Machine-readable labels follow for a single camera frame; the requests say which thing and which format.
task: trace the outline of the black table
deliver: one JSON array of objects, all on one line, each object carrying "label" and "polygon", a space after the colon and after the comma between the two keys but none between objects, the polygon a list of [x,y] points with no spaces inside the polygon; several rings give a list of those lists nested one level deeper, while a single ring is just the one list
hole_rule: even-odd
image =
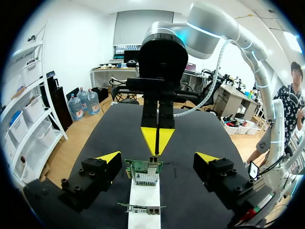
[{"label": "black table", "polygon": [[[102,192],[82,216],[96,226],[107,225],[126,229],[126,207],[129,203],[131,180],[124,159],[148,160],[151,155],[141,133],[142,106],[116,104],[111,106],[96,125],[71,174],[77,173],[81,161],[121,151],[123,168],[108,192]],[[162,229],[213,228],[223,229],[234,213],[227,210],[216,194],[208,193],[193,170],[194,153],[198,151],[215,157],[227,157],[238,172],[248,177],[240,155],[219,120],[211,113],[195,111],[175,118],[175,132],[160,161],[165,164],[160,174]]]}]

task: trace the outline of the circuit board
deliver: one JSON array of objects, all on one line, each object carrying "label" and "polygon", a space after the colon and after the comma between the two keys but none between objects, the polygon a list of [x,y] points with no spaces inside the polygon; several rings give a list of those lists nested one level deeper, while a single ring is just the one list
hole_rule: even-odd
[{"label": "circuit board", "polygon": [[150,158],[150,161],[139,161],[125,159],[125,163],[130,165],[126,169],[128,178],[132,178],[137,185],[156,186],[159,180],[163,162],[158,158]]}]

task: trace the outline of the desk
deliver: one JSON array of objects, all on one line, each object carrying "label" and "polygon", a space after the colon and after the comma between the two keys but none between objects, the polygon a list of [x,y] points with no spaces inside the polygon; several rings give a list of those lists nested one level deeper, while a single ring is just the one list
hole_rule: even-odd
[{"label": "desk", "polygon": [[[148,160],[151,155],[140,130],[143,107],[116,104],[109,108],[79,154],[71,174],[81,161],[115,151],[122,153],[122,169],[108,192],[102,192],[81,215],[93,225],[126,229],[128,213],[117,202],[129,203],[131,180],[124,159]],[[175,119],[175,132],[160,161],[161,228],[226,228],[234,213],[214,193],[209,193],[193,169],[195,151],[234,161],[238,172],[248,177],[242,159],[219,120],[211,113],[195,111]]]},{"label": "desk", "polygon": [[[103,76],[97,79],[98,76],[97,73],[101,73]],[[136,77],[135,75],[135,68],[97,68],[92,69],[90,71],[90,80],[92,88],[98,86],[98,87],[105,87],[110,86],[109,80],[111,79],[110,74],[115,73],[118,75],[115,75],[114,78],[118,80],[127,80],[127,78]]]},{"label": "desk", "polygon": [[219,88],[219,94],[213,110],[220,116],[229,117],[232,115],[232,117],[235,117],[241,104],[246,108],[243,119],[250,121],[259,104],[253,99],[249,99],[248,96],[238,91],[235,87],[223,84]]}]

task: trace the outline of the man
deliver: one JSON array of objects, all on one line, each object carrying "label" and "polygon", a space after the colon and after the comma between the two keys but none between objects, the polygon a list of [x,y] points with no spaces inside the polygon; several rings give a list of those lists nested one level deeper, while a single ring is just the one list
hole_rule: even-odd
[{"label": "man", "polygon": [[[304,115],[302,108],[305,106],[305,101],[301,93],[301,83],[303,81],[303,71],[301,66],[292,62],[291,75],[293,83],[291,85],[284,85],[275,95],[274,99],[281,99],[284,105],[284,122],[285,122],[285,148],[288,146],[290,137],[295,127],[301,130],[303,127]],[[256,150],[251,154],[247,160],[247,164],[250,161],[254,161],[261,154],[264,154],[270,149],[271,144],[271,128],[266,130],[266,133],[262,139],[256,145]]]}]

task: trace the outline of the glasses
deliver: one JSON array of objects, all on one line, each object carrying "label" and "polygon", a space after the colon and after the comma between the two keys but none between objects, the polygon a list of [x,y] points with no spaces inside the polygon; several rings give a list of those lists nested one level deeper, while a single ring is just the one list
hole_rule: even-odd
[{"label": "glasses", "polygon": [[292,101],[296,106],[298,106],[299,102],[301,100],[301,95],[300,95],[300,98],[298,98],[295,94],[291,93],[291,87],[289,87],[289,97],[288,97],[288,99],[290,101]]}]

